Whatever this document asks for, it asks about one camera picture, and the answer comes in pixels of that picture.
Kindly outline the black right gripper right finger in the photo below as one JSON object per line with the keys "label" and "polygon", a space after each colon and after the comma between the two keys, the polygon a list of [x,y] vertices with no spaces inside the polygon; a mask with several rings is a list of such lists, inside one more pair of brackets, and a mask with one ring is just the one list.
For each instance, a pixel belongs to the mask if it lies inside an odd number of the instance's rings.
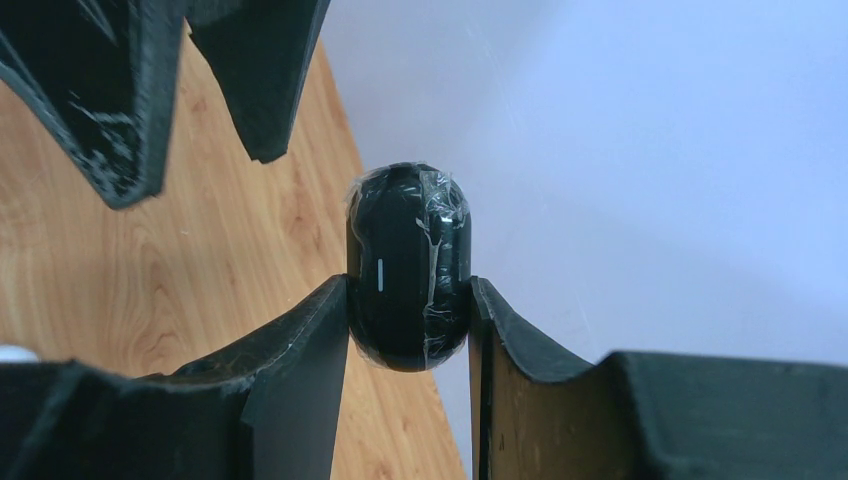
{"label": "black right gripper right finger", "polygon": [[590,363],[471,281],[477,479],[843,479],[843,367],[616,351]]}

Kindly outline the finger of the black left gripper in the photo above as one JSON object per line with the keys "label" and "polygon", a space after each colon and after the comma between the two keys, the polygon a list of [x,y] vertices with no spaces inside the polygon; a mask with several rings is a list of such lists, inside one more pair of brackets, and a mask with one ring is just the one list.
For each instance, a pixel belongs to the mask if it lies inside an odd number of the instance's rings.
{"label": "finger of the black left gripper", "polygon": [[1,78],[112,209],[163,188],[184,1],[4,1]]}
{"label": "finger of the black left gripper", "polygon": [[285,155],[328,0],[191,1],[190,38],[249,157]]}

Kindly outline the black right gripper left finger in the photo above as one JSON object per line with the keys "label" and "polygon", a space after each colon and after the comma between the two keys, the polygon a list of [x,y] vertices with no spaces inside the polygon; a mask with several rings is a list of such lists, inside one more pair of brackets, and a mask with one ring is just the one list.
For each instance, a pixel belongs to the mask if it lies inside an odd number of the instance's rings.
{"label": "black right gripper left finger", "polygon": [[1,368],[5,479],[326,479],[348,350],[347,280],[330,277],[172,374],[77,361]]}

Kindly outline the black earbud charging case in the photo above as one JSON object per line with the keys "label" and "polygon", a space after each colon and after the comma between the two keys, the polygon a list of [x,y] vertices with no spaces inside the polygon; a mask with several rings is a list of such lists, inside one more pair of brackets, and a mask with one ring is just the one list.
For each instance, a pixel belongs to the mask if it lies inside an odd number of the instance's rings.
{"label": "black earbud charging case", "polygon": [[380,367],[431,370],[470,324],[472,219],[451,175],[424,163],[368,172],[346,220],[350,334]]}

